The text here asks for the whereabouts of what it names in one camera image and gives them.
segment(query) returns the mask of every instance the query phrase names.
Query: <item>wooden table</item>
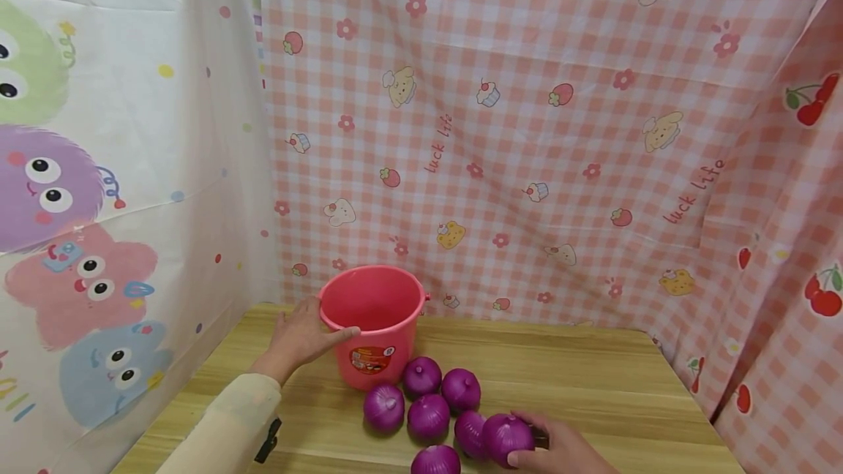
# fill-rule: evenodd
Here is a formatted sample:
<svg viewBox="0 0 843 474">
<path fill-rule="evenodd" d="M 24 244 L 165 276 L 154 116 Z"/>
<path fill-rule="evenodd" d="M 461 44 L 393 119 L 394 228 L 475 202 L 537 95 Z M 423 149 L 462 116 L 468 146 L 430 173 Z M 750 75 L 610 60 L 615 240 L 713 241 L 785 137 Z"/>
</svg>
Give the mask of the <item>wooden table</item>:
<svg viewBox="0 0 843 474">
<path fill-rule="evenodd" d="M 271 304 L 251 309 L 114 472 L 154 473 L 264 350 L 278 312 Z M 416 352 L 443 371 L 475 372 L 484 415 L 520 408 L 565 419 L 623 474 L 743 473 L 641 332 L 420 317 Z M 340 381 L 332 353 L 300 369 L 283 389 L 278 445 L 249 473 L 409 473 L 419 448 L 404 429 L 388 440 L 367 434 L 362 398 Z M 462 472 L 504 470 L 464 462 Z"/>
</svg>

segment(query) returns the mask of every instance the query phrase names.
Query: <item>hand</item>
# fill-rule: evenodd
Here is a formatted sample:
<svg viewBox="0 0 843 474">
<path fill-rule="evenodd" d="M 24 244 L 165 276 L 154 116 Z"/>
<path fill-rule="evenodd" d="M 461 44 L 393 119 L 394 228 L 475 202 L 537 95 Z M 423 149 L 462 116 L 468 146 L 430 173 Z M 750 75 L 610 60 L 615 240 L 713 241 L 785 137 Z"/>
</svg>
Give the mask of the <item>hand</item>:
<svg viewBox="0 0 843 474">
<path fill-rule="evenodd" d="M 299 302 L 289 317 L 282 312 L 275 323 L 269 349 L 255 360 L 249 373 L 263 374 L 283 385 L 302 364 L 337 346 L 340 342 L 360 335 L 360 328 L 344 328 L 328 334 L 322 330 L 318 318 L 320 302 L 306 298 Z"/>
<path fill-rule="evenodd" d="M 550 440 L 548 450 L 511 452 L 506 461 L 512 467 L 536 474 L 618 474 L 571 426 L 530 413 L 512 412 L 512 415 L 543 430 Z"/>
</svg>

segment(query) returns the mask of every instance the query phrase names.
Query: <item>onion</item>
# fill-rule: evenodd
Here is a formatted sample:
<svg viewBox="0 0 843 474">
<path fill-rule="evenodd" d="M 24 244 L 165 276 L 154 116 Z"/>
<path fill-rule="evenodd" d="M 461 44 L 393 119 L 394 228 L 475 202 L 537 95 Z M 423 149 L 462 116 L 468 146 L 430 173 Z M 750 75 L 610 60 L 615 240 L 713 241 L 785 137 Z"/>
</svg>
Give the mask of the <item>onion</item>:
<svg viewBox="0 0 843 474">
<path fill-rule="evenodd" d="M 508 413 L 495 414 L 483 425 L 483 448 L 501 467 L 512 469 L 506 457 L 512 451 L 534 451 L 536 441 L 529 426 Z"/>
<path fill-rule="evenodd" d="M 434 445 L 416 454 L 410 474 L 460 474 L 460 455 L 447 445 Z"/>
<path fill-rule="evenodd" d="M 404 423 L 404 394 L 393 385 L 377 385 L 364 400 L 364 419 L 372 429 L 388 434 Z"/>
<path fill-rule="evenodd" d="M 431 357 L 417 357 L 404 368 L 404 392 L 411 398 L 436 393 L 442 383 L 442 369 Z"/>
<path fill-rule="evenodd" d="M 448 402 L 438 394 L 428 394 L 416 399 L 407 412 L 407 428 L 417 440 L 432 442 L 448 432 L 451 414 Z"/>
<path fill-rule="evenodd" d="M 472 459 L 486 459 L 483 449 L 483 423 L 486 418 L 473 410 L 461 413 L 454 423 L 454 436 L 462 452 Z"/>
<path fill-rule="evenodd" d="M 442 396 L 454 413 L 479 408 L 479 382 L 467 369 L 454 368 L 442 379 Z"/>
</svg>

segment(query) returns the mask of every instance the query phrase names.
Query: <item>bucket label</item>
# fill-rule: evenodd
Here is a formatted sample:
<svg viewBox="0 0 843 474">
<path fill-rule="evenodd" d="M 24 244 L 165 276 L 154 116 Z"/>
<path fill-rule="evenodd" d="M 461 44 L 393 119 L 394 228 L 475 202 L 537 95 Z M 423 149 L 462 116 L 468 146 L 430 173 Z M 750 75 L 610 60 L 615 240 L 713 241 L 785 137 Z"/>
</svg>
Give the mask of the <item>bucket label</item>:
<svg viewBox="0 0 843 474">
<path fill-rule="evenodd" d="M 351 366 L 365 375 L 376 375 L 389 366 L 395 347 L 356 347 L 349 353 Z"/>
</svg>

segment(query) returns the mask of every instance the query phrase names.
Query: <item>sleeve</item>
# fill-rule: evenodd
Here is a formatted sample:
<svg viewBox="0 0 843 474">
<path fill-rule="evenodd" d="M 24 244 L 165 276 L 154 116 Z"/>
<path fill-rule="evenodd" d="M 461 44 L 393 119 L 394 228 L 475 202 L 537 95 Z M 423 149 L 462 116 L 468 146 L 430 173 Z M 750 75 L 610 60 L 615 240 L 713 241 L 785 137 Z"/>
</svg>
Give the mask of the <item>sleeve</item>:
<svg viewBox="0 0 843 474">
<path fill-rule="evenodd" d="M 240 375 L 207 407 L 157 474 L 244 473 L 266 440 L 279 401 L 276 380 Z"/>
</svg>

